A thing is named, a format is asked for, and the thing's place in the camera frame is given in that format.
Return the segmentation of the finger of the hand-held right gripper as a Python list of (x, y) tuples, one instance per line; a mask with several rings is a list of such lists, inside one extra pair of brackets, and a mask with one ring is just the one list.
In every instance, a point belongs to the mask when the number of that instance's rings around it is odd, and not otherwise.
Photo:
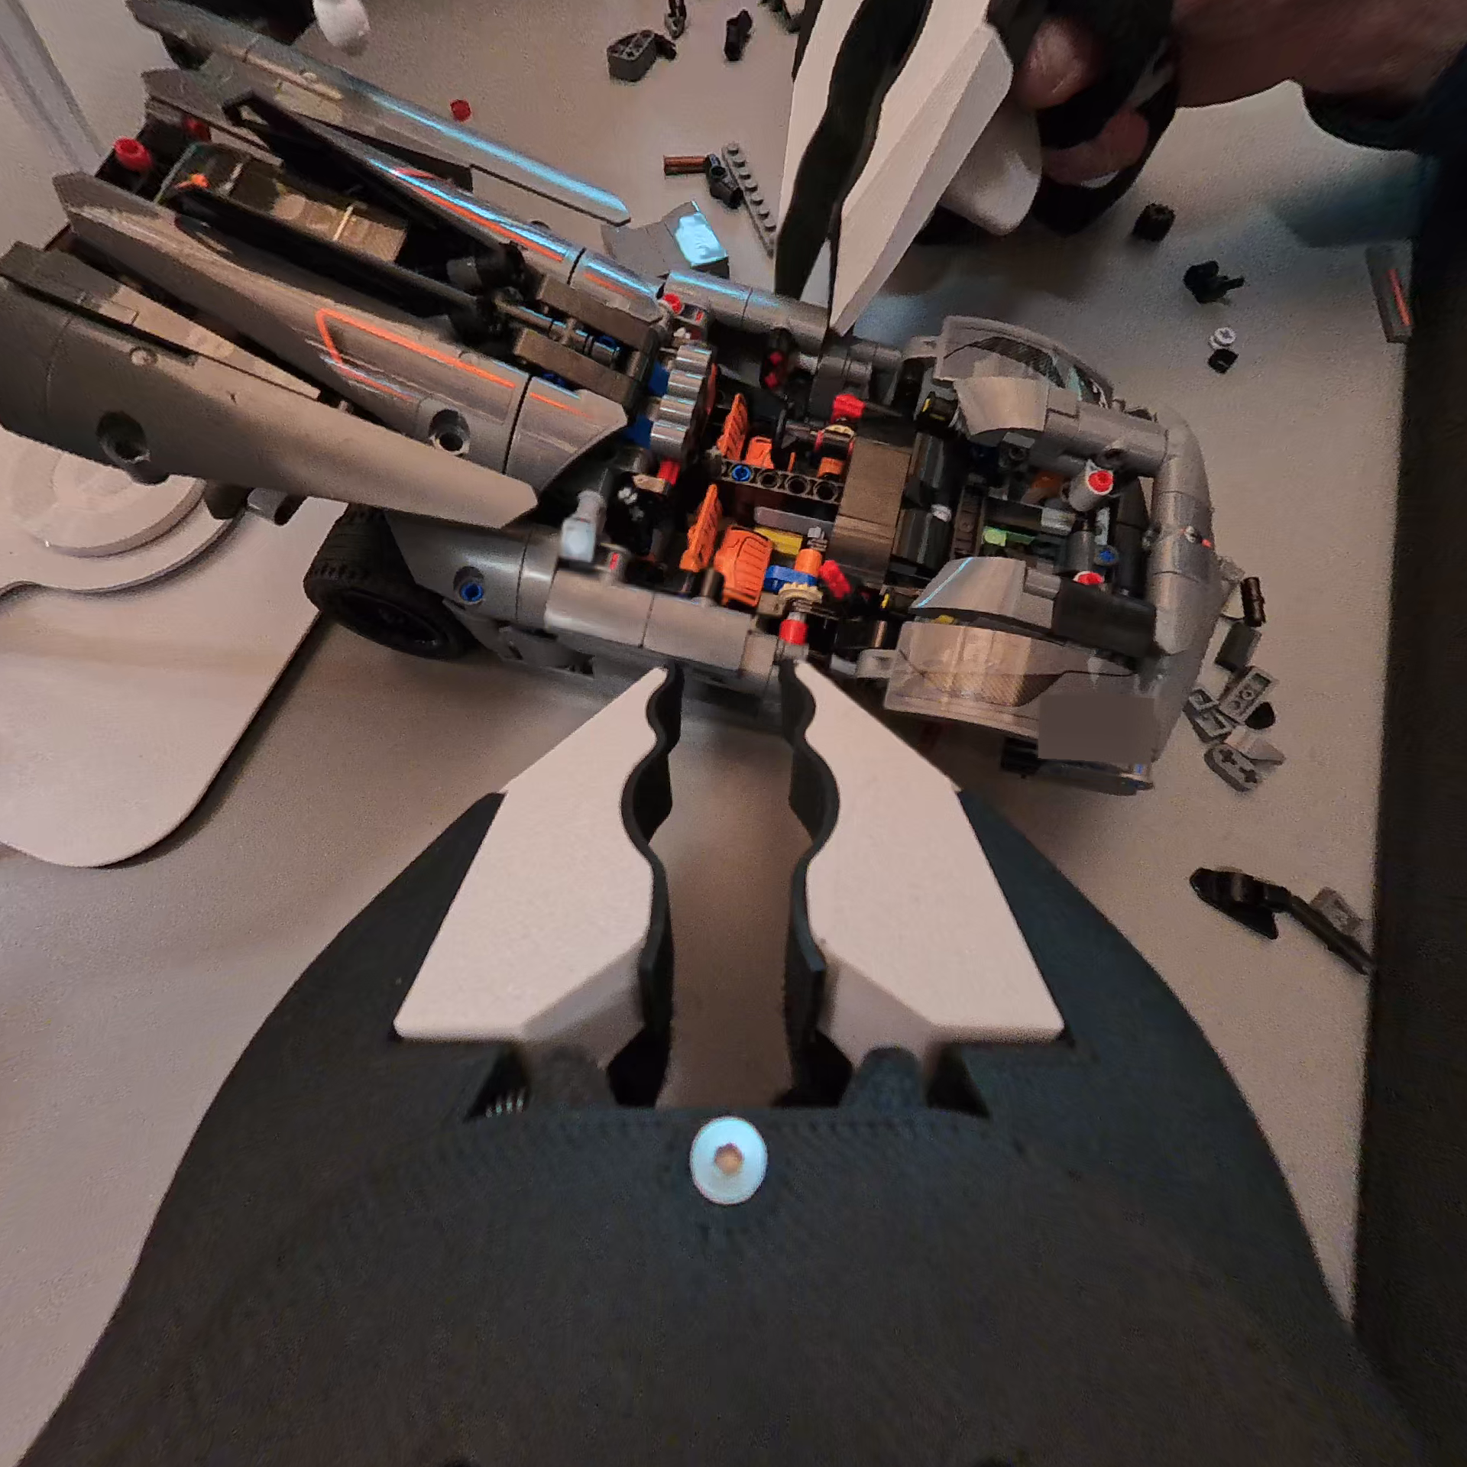
[(880, 163), (880, 120), (900, 57), (900, 0), (804, 3), (784, 153), (774, 294), (804, 294), (829, 251), (829, 298), (873, 298), (886, 240), (860, 221), (860, 187)]
[[(923, 214), (941, 207), (970, 146), (990, 120), (1001, 95), (981, 82), (1008, 82), (1014, 66), (989, 24), (989, 3), (941, 0), (888, 82), (880, 120), (880, 163), (860, 187), (860, 221), (880, 227), (886, 251), (873, 262), (873, 294), (888, 284)], [(829, 298), (829, 333), (851, 333), (873, 298)]]

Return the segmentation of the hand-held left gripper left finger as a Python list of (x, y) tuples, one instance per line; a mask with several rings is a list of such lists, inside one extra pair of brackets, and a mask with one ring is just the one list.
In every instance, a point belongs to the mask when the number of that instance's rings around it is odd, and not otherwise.
[(497, 787), (490, 833), (397, 1011), (397, 1037), (569, 1046), (655, 1103), (673, 1046), (665, 867), (683, 672), (652, 669)]

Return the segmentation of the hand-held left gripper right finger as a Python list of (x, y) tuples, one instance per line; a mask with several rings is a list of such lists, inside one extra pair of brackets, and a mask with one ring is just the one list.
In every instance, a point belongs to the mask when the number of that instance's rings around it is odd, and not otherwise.
[(784, 734), (804, 832), (784, 980), (792, 1097), (837, 1103), (880, 1049), (934, 1082), (955, 1046), (1065, 1037), (961, 787), (809, 659), (784, 669)]

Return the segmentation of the grey lego car model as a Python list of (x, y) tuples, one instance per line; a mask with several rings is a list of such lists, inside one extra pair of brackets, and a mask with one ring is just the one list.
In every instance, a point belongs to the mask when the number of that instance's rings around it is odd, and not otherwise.
[(348, 507), (301, 586), (344, 629), (568, 672), (785, 659), (974, 721), (1002, 769), (1144, 796), (1241, 562), (1205, 443), (1065, 344), (829, 333), (804, 294), (633, 278), (533, 153), (207, 3), (144, 136), (9, 251), (9, 435), (158, 483)]

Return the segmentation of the person's right forearm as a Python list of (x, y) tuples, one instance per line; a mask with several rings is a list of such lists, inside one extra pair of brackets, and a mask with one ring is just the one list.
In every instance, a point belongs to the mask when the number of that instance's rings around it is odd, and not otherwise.
[(1367, 95), (1314, 95), (1305, 91), (1305, 114), (1361, 151), (1410, 151), (1410, 153), (1467, 153), (1467, 56), (1442, 66), (1442, 78), (1410, 101), (1367, 101)]

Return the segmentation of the long grey lego plate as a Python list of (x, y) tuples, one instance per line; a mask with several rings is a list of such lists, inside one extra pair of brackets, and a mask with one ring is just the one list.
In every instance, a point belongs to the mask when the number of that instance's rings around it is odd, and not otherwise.
[(759, 175), (749, 175), (749, 153), (742, 146), (720, 146), (720, 167), (759, 227), (759, 248), (774, 260), (774, 206), (761, 197)]

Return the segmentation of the grey lego sloped panel assembly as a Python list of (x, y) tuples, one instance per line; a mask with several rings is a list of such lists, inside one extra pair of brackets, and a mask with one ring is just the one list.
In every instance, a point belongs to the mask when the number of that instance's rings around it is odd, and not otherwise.
[(633, 278), (673, 278), (673, 272), (704, 272), (730, 284), (730, 248), (708, 227), (708, 214), (683, 197), (655, 221), (601, 221), (601, 251), (624, 262)]

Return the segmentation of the dark lego wedge slope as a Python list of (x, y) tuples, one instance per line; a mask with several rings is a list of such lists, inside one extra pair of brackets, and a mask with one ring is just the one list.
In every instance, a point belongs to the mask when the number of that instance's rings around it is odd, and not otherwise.
[(1279, 920), (1279, 907), (1285, 907), (1285, 892), (1279, 892), (1279, 885), (1272, 885), (1272, 907), (1219, 907), (1219, 904), (1206, 898), (1206, 867), (1191, 874), (1191, 892), (1194, 892), (1194, 904), (1206, 904), (1214, 913), (1241, 920), (1241, 923), (1255, 929), (1255, 936), (1272, 936), (1272, 920)]

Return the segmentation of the dark lego plate red mark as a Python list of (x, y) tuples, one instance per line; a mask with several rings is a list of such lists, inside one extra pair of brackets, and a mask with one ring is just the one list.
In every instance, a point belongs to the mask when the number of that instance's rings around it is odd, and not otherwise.
[(1367, 278), (1372, 278), (1372, 298), (1380, 321), (1380, 344), (1406, 344), (1410, 336), (1410, 240), (1367, 248)]

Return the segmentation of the person's right hand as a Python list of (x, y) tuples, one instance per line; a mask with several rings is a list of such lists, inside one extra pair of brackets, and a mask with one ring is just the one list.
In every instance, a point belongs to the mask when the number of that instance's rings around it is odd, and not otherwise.
[[(1178, 0), (1178, 110), (1219, 110), (1300, 82), (1314, 95), (1410, 101), (1467, 49), (1467, 0)], [(1014, 72), (1024, 110), (1055, 110), (1097, 78), (1097, 42), (1055, 20)], [(1055, 151), (1055, 180), (1134, 163), (1149, 120), (1121, 114), (1098, 136)]]

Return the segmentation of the black dimpled foam mat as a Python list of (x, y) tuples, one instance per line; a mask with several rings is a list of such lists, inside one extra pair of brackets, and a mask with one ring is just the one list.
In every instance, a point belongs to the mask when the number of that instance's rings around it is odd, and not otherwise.
[(1410, 240), (1353, 1321), (1424, 1458), (1467, 1458), (1467, 163)]

